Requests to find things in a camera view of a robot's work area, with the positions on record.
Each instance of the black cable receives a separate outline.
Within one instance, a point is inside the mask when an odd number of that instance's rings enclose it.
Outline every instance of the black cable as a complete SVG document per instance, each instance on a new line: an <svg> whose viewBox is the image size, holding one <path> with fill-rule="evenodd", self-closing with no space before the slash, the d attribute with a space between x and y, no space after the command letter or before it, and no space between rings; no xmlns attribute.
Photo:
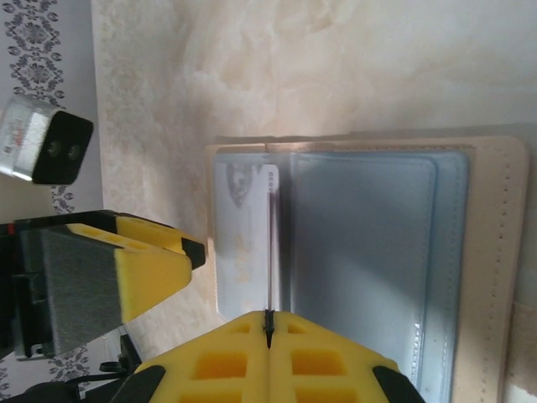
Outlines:
<svg viewBox="0 0 537 403"><path fill-rule="evenodd" d="M108 374L99 375L82 375L78 378L69 379L67 384L82 384L84 382L100 382L103 380L113 380L126 378L128 376L127 370L121 366L118 362L106 362L102 363L99 367L101 372L108 372Z"/></svg>

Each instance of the beige marble countertop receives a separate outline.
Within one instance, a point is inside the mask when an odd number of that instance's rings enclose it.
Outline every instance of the beige marble countertop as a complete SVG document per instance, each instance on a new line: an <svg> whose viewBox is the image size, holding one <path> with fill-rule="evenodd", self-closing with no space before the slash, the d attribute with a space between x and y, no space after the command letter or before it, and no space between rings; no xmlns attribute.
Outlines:
<svg viewBox="0 0 537 403"><path fill-rule="evenodd" d="M535 2L92 7L105 206L200 238L204 148L220 137L537 123ZM537 265L527 271L537 279ZM210 266L198 269L187 289L130 324L144 355L221 324L214 287Z"/></svg>

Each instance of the beige leather wallet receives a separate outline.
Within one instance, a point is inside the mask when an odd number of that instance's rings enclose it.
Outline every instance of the beige leather wallet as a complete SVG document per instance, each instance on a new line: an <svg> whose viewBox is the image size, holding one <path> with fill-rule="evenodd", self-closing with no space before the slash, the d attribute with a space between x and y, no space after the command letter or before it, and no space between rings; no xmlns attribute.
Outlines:
<svg viewBox="0 0 537 403"><path fill-rule="evenodd" d="M452 401L496 403L501 400L503 392L503 371L529 168L529 154L521 141L503 136L316 139L310 142L214 146L208 152L211 160L211 155L222 152L400 152L443 149L462 151L471 161Z"/></svg>

